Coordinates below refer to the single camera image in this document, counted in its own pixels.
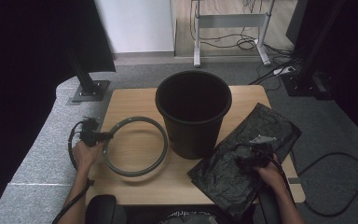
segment black plastic bag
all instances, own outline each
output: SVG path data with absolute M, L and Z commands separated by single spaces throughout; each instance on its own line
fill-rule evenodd
M 258 135 L 275 137 L 269 142 L 282 161 L 301 131 L 277 112 L 257 104 L 249 116 L 214 149 L 211 158 L 201 160 L 187 174 L 206 196 L 237 221 L 252 204 L 264 184 L 258 175 L 245 173 L 236 163 L 238 157 L 252 156 L 251 140 Z

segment gray carpet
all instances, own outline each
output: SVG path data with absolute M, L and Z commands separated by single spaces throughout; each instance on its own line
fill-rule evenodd
M 228 85 L 246 85 L 270 68 L 259 63 L 204 63 L 200 70 L 220 76 Z M 83 117 L 103 122 L 110 96 L 115 89 L 150 88 L 171 74 L 194 70 L 191 63 L 119 65 L 116 73 L 95 73 L 94 80 L 108 79 L 108 93 L 102 102 L 67 105 L 78 86 L 71 78 L 57 88 L 57 100 L 33 147 L 0 200 L 2 223 L 51 223 L 59 213 L 74 179 L 75 170 L 66 151 L 73 125 Z M 262 83 L 266 90 L 279 87 L 279 79 Z M 274 110 L 290 119 L 302 135 L 294 146 L 296 168 L 300 172 L 330 152 L 345 152 L 358 159 L 358 128 L 334 101 L 289 97 L 282 85 L 267 91 Z M 343 208 L 358 188 L 358 163 L 344 156 L 331 156 L 300 176 L 307 202 L 322 213 Z M 337 217 L 321 217 L 301 203 L 298 209 L 308 223 L 358 223 L 358 196 Z M 256 209 L 255 223 L 264 223 Z

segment human arm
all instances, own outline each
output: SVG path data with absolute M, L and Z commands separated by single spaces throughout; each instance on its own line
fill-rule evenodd
M 76 177 L 63 206 L 71 202 L 88 184 L 88 175 L 91 165 L 98 157 L 104 142 L 98 143 L 95 147 L 88 147 L 84 142 L 76 143 L 72 148 L 76 161 Z M 86 196 L 83 195 L 79 201 L 73 204 L 69 210 L 61 217 L 59 224 L 62 223 L 85 223 L 86 220 Z
M 279 206 L 282 223 L 305 223 L 303 217 L 298 213 L 292 201 L 290 192 L 286 188 L 286 185 L 278 168 L 272 162 L 270 162 L 264 168 L 255 167 L 255 170 L 260 174 L 260 177 L 263 179 L 263 181 L 274 191 L 275 198 Z

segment wooden table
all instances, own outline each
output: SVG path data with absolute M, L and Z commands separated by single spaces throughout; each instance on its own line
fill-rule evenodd
M 261 86 L 231 86 L 232 106 L 226 114 L 217 143 L 234 130 L 255 108 L 257 103 L 269 105 Z M 135 116 L 149 117 L 165 128 L 155 105 L 156 89 L 115 90 L 107 109 L 102 132 L 108 132 L 118 122 Z M 124 126 L 109 144 L 111 162 L 119 169 L 138 171 L 150 166 L 161 154 L 163 139 L 159 130 L 146 122 Z M 103 155 L 91 167 L 89 179 L 95 180 L 89 188 L 87 203 L 99 194 L 113 194 L 117 204 L 213 204 L 186 174 L 200 160 L 187 160 L 177 156 L 169 147 L 166 158 L 156 170 L 138 177 L 115 174 L 106 165 Z M 297 178 L 288 156 L 282 163 L 287 177 Z M 300 184 L 290 184 L 297 203 L 305 201 Z

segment human hand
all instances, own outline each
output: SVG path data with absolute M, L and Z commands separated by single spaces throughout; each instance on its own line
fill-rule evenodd
M 72 148 L 74 153 L 77 171 L 88 172 L 91 165 L 95 162 L 98 157 L 100 149 L 104 146 L 105 142 L 99 142 L 94 147 L 88 147 L 83 141 L 79 141 Z
M 273 155 L 273 159 L 278 162 L 277 155 Z M 266 167 L 256 166 L 254 169 L 260 174 L 261 179 L 263 179 L 263 181 L 273 189 L 278 190 L 285 188 L 281 172 L 272 161 L 270 161 Z

